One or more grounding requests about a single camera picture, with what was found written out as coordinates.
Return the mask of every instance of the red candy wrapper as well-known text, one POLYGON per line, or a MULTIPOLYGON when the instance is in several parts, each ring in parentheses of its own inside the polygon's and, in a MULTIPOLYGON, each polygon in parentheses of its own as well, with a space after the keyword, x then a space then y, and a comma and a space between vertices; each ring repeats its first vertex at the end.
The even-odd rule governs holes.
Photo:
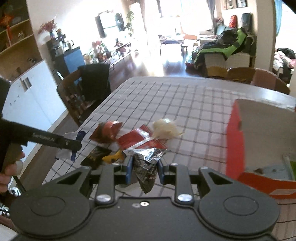
POLYGON ((122 150, 126 149, 166 149, 167 146, 163 140, 155 140, 152 137, 152 130, 146 126, 142 125, 140 128, 132 130, 131 132, 121 136, 117 139, 117 143, 122 150))
POLYGON ((118 121, 101 122, 89 139, 98 143, 112 143, 116 140, 121 126, 122 122, 118 121))

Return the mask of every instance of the red box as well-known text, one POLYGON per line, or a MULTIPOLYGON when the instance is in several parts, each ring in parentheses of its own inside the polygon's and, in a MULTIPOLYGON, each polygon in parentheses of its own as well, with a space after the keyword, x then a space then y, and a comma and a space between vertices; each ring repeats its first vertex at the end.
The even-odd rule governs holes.
POLYGON ((294 112, 238 99, 234 102, 226 134, 227 176, 276 199, 296 198, 296 181, 258 174, 262 168, 282 165, 284 154, 296 152, 294 112))

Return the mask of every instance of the white cabinet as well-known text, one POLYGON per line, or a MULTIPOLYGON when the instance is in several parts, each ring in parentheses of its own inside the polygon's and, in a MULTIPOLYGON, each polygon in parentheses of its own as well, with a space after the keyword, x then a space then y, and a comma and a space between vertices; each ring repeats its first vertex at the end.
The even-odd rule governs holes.
MULTIPOLYGON (((47 131, 65 110, 51 72, 42 61, 12 83, 2 114, 8 121, 47 131)), ((23 147, 26 156, 35 145, 29 142, 23 147)))

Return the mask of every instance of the vase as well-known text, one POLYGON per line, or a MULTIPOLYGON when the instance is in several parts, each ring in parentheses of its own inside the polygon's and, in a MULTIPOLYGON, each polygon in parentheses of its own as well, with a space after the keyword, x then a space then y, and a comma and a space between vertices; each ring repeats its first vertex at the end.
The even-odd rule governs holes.
POLYGON ((54 35, 54 33, 52 31, 49 32, 49 36, 50 36, 51 39, 55 38, 55 35, 54 35))

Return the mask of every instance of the teal curtain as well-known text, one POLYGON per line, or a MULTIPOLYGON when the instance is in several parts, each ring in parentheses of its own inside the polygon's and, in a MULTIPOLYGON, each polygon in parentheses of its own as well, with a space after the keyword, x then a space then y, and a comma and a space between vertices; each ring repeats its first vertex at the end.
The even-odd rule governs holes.
POLYGON ((276 36, 278 36, 281 28, 282 0, 274 0, 274 5, 276 7, 276 36))

